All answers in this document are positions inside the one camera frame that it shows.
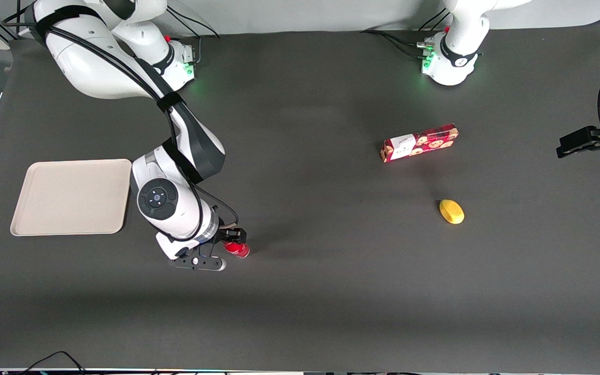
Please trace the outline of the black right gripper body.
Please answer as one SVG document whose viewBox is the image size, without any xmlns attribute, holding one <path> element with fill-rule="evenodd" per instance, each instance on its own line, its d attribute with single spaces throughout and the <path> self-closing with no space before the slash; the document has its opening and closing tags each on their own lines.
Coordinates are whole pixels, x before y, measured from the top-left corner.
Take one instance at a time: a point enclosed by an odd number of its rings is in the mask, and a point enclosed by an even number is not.
<svg viewBox="0 0 600 375">
<path fill-rule="evenodd" d="M 217 232 L 215 233 L 215 236 L 214 236 L 214 244 L 223 242 L 223 231 L 224 230 L 235 230 L 235 229 L 238 229 L 236 227 L 236 223 L 224 224 L 222 226 L 219 226 L 219 229 L 217 230 Z"/>
</svg>

